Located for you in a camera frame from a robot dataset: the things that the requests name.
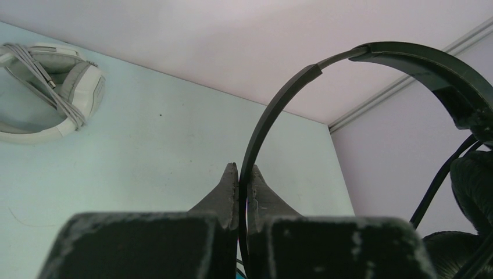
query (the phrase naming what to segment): black cable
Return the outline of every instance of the black cable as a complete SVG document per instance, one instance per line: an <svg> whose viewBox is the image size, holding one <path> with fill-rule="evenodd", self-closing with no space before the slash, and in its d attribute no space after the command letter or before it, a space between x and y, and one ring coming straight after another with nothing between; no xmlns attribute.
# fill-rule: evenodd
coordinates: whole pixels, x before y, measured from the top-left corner
<svg viewBox="0 0 493 279"><path fill-rule="evenodd" d="M453 279L476 278L484 266L493 258L493 231L484 240L474 255L455 274Z"/></svg>
<svg viewBox="0 0 493 279"><path fill-rule="evenodd" d="M473 144L477 143L477 139L474 137L474 135L470 135L457 149L457 151L448 158L447 161L443 164L443 166L439 169L435 177L433 178L433 181L431 182L430 186L428 187L428 190L426 191L426 194L424 194L423 199L419 203L419 206L417 207L416 211L414 212L413 216L411 217L411 220L409 221L414 228L417 228L419 226L419 223L421 223L421 220L423 219L424 214L426 213L426 210L431 204L431 201L433 200L433 197L437 193L438 189L440 188L440 185L444 182L446 176L450 172L450 165L452 162L457 159L460 154L462 154L467 148L472 146Z"/></svg>
<svg viewBox="0 0 493 279"><path fill-rule="evenodd" d="M303 70L294 75L279 92L270 101L267 108L262 113L253 134L248 142L246 148L245 157L243 158L243 164L241 165L240 172L240 193L238 197L238 203L240 204L240 220L238 228L238 240L240 242L241 259L244 262L246 275L250 275L250 264L248 256L248 244L247 244L247 219L245 217L247 210L247 185L250 183L253 165L259 154L260 147L267 136L270 128L277 119L277 116L283 111L284 107L290 102L290 100L307 84L312 82L318 76L322 74L322 69L344 59L363 55L368 52L367 47L360 47L351 49L343 53L339 53L330 58L322 60L318 64L306 66Z"/></svg>
<svg viewBox="0 0 493 279"><path fill-rule="evenodd" d="M240 259L236 259L236 262L243 265L243 261ZM236 268L236 272L238 272L241 276L243 276L243 278L247 279L247 276L245 275L245 273L243 273L243 271L241 271L241 269Z"/></svg>
<svg viewBox="0 0 493 279"><path fill-rule="evenodd" d="M473 151L476 151L482 145L483 145L482 142L480 142L480 141L476 142L473 146L471 146L471 148L469 148L469 150L466 152L466 154L469 154Z"/></svg>

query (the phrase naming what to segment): white ear cushion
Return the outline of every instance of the white ear cushion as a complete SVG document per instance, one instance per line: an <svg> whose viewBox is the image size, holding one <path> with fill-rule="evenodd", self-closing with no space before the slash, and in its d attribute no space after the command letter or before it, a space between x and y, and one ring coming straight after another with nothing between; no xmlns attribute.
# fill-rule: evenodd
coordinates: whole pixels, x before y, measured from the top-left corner
<svg viewBox="0 0 493 279"><path fill-rule="evenodd" d="M57 53L32 52L31 56L43 66L48 74L68 73L75 65L83 62L82 59L76 56L67 56Z"/></svg>
<svg viewBox="0 0 493 279"><path fill-rule="evenodd" d="M62 88L59 91L60 97L69 103L72 103L74 98L74 90L90 66L91 64L87 62L80 62L71 69L70 73L65 78L65 81L63 81Z"/></svg>

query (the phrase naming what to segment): light blue wall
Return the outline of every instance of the light blue wall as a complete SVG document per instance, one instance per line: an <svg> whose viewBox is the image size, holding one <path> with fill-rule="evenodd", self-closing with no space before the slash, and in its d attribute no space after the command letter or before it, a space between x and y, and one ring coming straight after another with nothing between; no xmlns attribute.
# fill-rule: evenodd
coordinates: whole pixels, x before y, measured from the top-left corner
<svg viewBox="0 0 493 279"><path fill-rule="evenodd" d="M9 42L56 42L2 23L0 34ZM34 278L58 229L76 212L188 210L219 182L226 163L241 167L265 108L84 53L107 72L106 95L89 125L47 144L0 143L0 278ZM3 71L0 84L1 117L14 107L30 121L41 117L7 101L28 91ZM257 163L302 214L353 214L325 125L281 114Z"/></svg>
<svg viewBox="0 0 493 279"><path fill-rule="evenodd" d="M493 35L459 58L493 81ZM357 215L409 220L438 169L467 138L437 98L413 83L333 134ZM473 232L452 195L449 178L438 191L419 231Z"/></svg>

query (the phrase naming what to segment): black headphones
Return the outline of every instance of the black headphones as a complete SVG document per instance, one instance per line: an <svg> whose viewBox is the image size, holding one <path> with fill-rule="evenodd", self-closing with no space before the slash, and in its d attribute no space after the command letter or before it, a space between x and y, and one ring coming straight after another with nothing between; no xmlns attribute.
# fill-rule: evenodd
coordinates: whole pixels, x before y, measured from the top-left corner
<svg viewBox="0 0 493 279"><path fill-rule="evenodd" d="M424 238L428 253L439 278L492 278L493 153L474 150L482 144L493 148L493 87L461 60L437 49L406 42L364 44L306 66L270 101L253 131L240 174L239 241L247 275L247 185L260 147L288 102L305 85L320 76L325 67L344 59L386 65L414 77L441 101L457 128L469 129L473 133L442 166L410 222L417 227L450 171L457 203L478 235L464 232L429 235ZM459 158L468 148L467 154Z"/></svg>

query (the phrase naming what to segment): ear cup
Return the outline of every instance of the ear cup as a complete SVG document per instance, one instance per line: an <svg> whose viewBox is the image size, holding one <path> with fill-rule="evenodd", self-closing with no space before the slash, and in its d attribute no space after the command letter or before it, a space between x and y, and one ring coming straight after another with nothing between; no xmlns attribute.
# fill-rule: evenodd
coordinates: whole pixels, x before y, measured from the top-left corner
<svg viewBox="0 0 493 279"><path fill-rule="evenodd" d="M474 151L454 160L450 176L460 209L486 237L493 225L493 153Z"/></svg>
<svg viewBox="0 0 493 279"><path fill-rule="evenodd" d="M441 231L423 238L439 279L452 279L481 245L477 235L460 231ZM476 278L493 278L493 262Z"/></svg>

